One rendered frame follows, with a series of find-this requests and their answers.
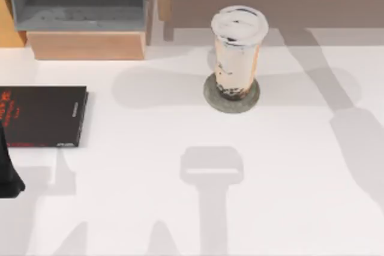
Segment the round grey coaster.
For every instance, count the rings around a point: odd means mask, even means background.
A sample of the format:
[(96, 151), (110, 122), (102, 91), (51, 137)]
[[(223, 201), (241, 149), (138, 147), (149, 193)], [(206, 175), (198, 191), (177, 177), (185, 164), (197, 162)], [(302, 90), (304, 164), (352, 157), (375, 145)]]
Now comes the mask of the round grey coaster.
[(260, 97), (260, 86), (256, 79), (248, 91), (238, 88), (223, 88), (212, 73), (205, 81), (203, 94), (207, 103), (214, 109), (229, 114), (244, 113), (252, 109)]

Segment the milk tea cup white lid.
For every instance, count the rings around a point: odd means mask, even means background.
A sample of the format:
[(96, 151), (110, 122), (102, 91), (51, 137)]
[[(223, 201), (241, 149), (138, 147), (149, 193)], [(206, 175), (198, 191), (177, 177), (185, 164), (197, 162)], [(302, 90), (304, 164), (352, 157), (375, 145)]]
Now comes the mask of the milk tea cup white lid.
[(254, 82), (260, 46), (269, 31), (268, 21), (259, 10), (233, 5), (213, 16), (211, 29), (217, 88), (223, 97), (240, 100)]

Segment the pale wooden drawer front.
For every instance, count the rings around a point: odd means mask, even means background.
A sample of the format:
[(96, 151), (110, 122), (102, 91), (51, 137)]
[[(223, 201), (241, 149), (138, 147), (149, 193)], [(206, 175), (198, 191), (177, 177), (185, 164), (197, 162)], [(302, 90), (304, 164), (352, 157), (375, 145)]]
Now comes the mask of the pale wooden drawer front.
[(143, 60), (146, 32), (28, 31), (35, 59), (42, 61)]

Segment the black book red print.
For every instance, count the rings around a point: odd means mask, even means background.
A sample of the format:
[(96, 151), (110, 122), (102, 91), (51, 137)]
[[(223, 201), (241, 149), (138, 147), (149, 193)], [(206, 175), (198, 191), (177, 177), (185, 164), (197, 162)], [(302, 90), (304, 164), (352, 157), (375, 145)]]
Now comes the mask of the black book red print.
[(77, 147), (86, 86), (0, 86), (0, 122), (11, 147)]

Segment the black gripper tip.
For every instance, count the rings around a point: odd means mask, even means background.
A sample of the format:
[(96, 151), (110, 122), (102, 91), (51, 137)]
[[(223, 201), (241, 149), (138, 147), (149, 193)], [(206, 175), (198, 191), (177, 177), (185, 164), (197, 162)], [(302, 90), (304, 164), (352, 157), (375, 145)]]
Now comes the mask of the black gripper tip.
[(24, 181), (11, 161), (4, 128), (0, 121), (0, 198), (16, 198), (25, 188)]

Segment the wooden cupboard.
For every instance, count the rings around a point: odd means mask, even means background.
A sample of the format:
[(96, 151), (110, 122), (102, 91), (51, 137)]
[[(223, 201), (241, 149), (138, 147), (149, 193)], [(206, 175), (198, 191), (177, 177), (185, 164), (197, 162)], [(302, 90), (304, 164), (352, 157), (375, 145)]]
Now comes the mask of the wooden cupboard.
[(26, 32), (15, 30), (11, 0), (0, 0), (0, 48), (21, 48), (26, 42)]

